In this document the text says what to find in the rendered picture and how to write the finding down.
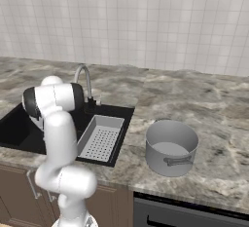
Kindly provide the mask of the grey perforated sink tray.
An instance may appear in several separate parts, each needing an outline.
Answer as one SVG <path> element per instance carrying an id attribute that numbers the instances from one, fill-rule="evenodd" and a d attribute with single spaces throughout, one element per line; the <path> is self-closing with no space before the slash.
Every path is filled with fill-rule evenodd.
<path id="1" fill-rule="evenodd" d="M 108 162 L 123 130 L 125 119 L 94 115 L 78 141 L 80 158 Z"/>

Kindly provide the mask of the grey metal pot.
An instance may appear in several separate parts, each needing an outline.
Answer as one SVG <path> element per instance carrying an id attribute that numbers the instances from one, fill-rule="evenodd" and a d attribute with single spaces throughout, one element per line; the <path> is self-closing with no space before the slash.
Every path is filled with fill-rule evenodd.
<path id="1" fill-rule="evenodd" d="M 156 120 L 147 129 L 145 139 L 147 165 L 157 174 L 179 177 L 192 169 L 199 139 L 188 125 Z"/>

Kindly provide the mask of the black kitchen sink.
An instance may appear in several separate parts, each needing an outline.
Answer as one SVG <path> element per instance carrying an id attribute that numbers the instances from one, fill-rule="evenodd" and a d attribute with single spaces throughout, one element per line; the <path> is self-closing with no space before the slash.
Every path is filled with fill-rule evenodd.
<path id="1" fill-rule="evenodd" d="M 71 112 L 70 115 L 76 127 L 78 141 L 94 115 L 124 118 L 123 130 L 108 162 L 80 158 L 79 153 L 77 161 L 113 168 L 118 159 L 133 112 L 133 108 L 105 104 L 96 105 L 93 110 L 85 104 L 83 109 Z M 1 147 L 46 155 L 47 151 L 43 137 L 43 132 L 31 121 L 21 104 L 0 120 Z"/>

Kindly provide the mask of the grey curved tap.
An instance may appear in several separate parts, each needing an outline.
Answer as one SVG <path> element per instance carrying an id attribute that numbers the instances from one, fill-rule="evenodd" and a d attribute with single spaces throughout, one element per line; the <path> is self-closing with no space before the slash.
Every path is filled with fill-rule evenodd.
<path id="1" fill-rule="evenodd" d="M 92 96 L 89 69 L 84 63 L 80 63 L 79 66 L 77 67 L 75 75 L 74 75 L 74 82 L 75 83 L 79 82 L 79 77 L 80 77 L 82 70 L 85 71 L 85 75 L 86 75 L 87 89 L 88 89 L 88 106 L 89 106 L 89 109 L 93 110 L 96 105 L 101 104 L 101 100 L 95 100 Z"/>

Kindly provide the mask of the brown cupboard door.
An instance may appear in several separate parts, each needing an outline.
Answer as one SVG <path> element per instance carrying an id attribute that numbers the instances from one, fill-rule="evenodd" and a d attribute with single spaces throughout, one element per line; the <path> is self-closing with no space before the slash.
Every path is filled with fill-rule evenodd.
<path id="1" fill-rule="evenodd" d="M 133 227 L 133 192 L 127 188 L 98 185 L 86 206 L 98 227 Z"/>
<path id="2" fill-rule="evenodd" d="M 27 170 L 0 165 L 0 199 L 7 211 L 5 222 L 14 227 L 49 227 L 50 218 L 39 205 Z"/>

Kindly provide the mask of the grey dishwasher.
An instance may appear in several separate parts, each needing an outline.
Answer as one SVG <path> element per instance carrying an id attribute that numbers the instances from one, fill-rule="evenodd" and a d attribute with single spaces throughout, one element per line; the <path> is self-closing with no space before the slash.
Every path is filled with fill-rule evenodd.
<path id="1" fill-rule="evenodd" d="M 133 227 L 151 227 L 146 218 L 177 227 L 249 227 L 249 214 L 133 193 Z"/>

